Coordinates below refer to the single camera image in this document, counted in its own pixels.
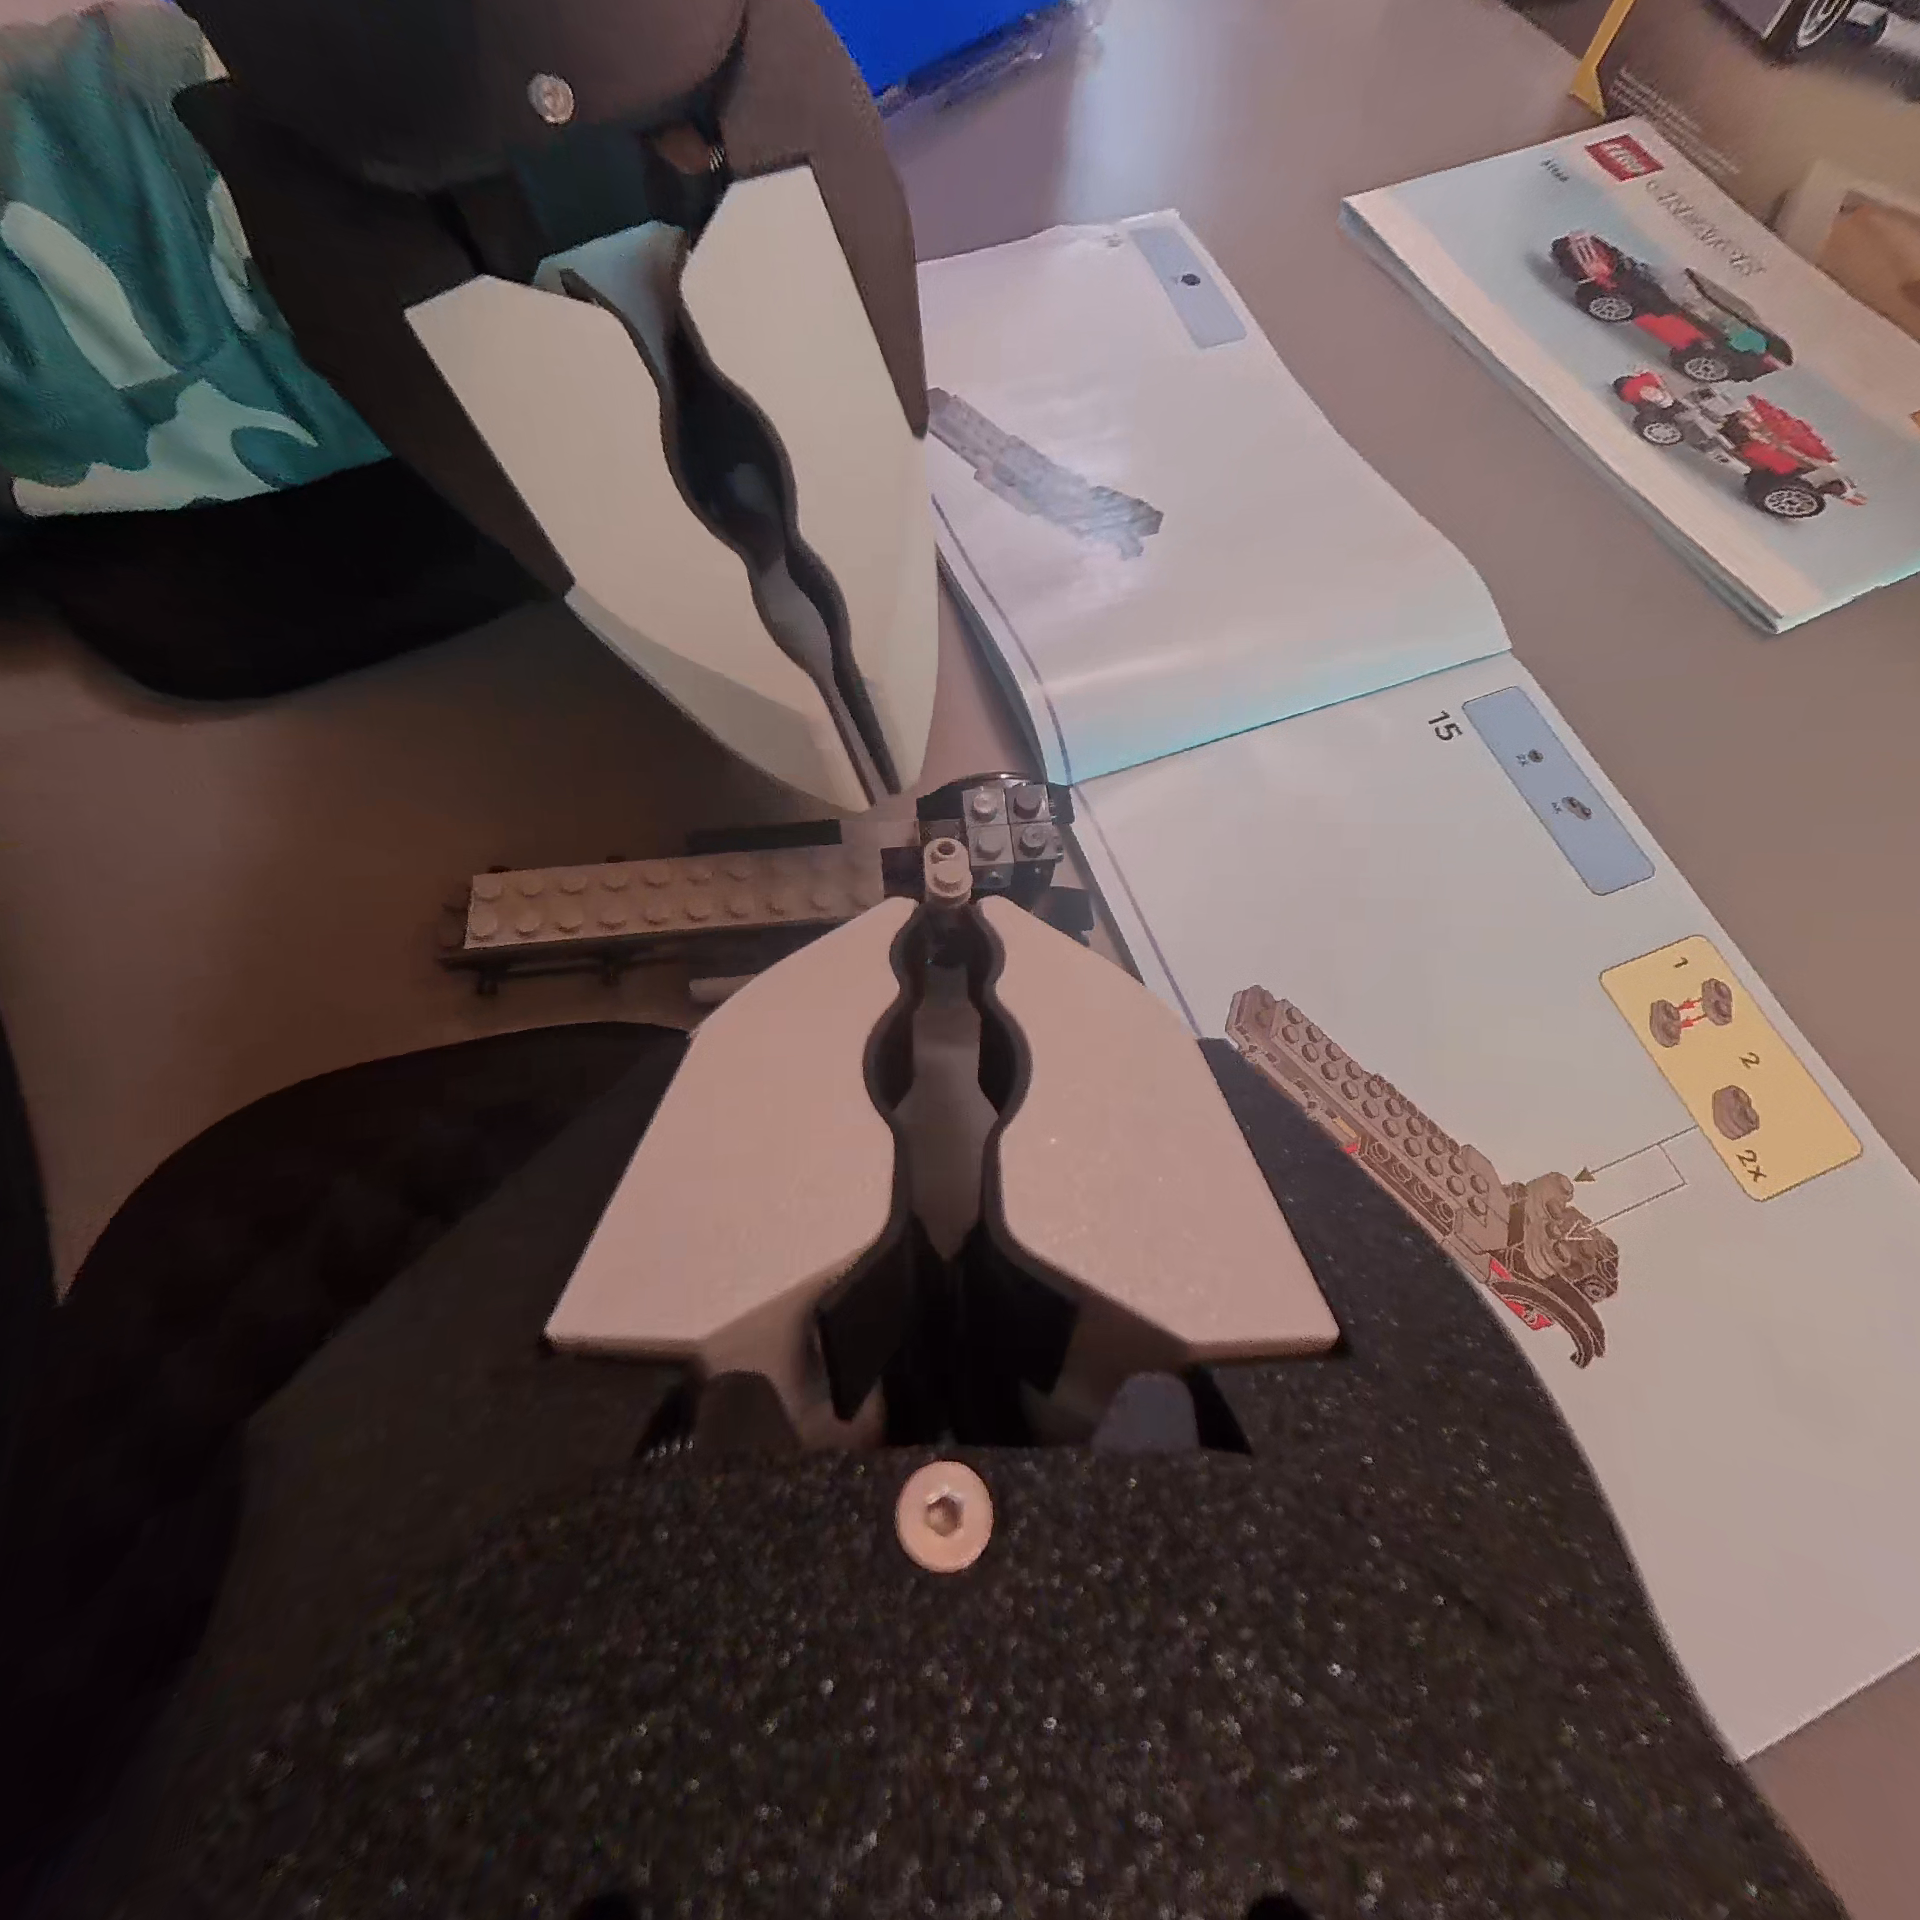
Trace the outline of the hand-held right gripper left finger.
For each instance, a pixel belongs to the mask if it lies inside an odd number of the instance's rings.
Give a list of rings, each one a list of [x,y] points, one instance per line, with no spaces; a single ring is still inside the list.
[[[913,914],[884,899],[710,1013],[544,1327],[553,1349],[810,1369],[810,1310],[897,1215],[868,1047]]]

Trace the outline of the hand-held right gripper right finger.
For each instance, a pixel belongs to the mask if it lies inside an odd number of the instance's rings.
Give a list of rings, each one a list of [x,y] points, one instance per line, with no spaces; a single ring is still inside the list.
[[[983,1037],[1010,1065],[982,1226],[1017,1371],[1331,1351],[1332,1310],[1185,1021],[1017,905],[976,921]]]

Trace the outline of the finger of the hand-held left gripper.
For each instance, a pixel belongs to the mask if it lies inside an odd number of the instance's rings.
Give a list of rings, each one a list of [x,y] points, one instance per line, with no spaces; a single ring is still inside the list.
[[[913,791],[939,678],[927,450],[807,165],[727,187],[681,301],[716,374],[772,430],[796,530],[839,592],[858,688]]]
[[[478,274],[407,326],[568,573],[568,608],[734,757],[873,806],[873,705],[800,475],[681,297],[688,235],[641,225]]]

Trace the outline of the grey lego car chassis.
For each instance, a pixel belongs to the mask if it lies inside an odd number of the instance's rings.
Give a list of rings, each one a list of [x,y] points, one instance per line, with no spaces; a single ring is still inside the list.
[[[1087,943],[1096,909],[1066,881],[1073,794],[1012,773],[947,782],[910,825],[842,822],[697,832],[680,855],[487,870],[444,910],[440,966],[494,994],[514,976],[684,967],[694,992],[755,976],[876,909],[929,901],[935,849],[969,899],[1003,899]]]

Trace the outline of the blue plastic bin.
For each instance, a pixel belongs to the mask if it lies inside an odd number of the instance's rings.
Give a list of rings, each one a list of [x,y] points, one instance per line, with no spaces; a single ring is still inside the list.
[[[1106,2],[822,2],[882,117],[938,113],[1078,57]]]

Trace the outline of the lego set box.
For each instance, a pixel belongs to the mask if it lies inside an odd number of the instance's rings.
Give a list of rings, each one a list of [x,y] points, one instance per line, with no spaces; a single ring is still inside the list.
[[[1793,251],[1918,334],[1918,5],[1611,5],[1575,73]]]

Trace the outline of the open instruction booklet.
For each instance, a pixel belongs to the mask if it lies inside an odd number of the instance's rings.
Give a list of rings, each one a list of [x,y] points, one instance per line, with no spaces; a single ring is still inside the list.
[[[1915,1657],[1915,1178],[1176,213],[919,265],[935,538],[1143,982],[1531,1357],[1740,1758]]]

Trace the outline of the teal camouflage clothing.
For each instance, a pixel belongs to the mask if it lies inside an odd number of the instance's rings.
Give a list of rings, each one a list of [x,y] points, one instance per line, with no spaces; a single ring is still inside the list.
[[[6,521],[176,513],[387,457],[302,359],[176,115],[223,77],[168,5],[6,25]]]

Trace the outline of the closed instruction booklet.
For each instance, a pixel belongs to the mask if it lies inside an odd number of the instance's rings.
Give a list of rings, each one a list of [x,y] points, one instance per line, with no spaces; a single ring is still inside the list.
[[[1915,578],[1918,349],[1631,117],[1342,226],[1768,634]]]

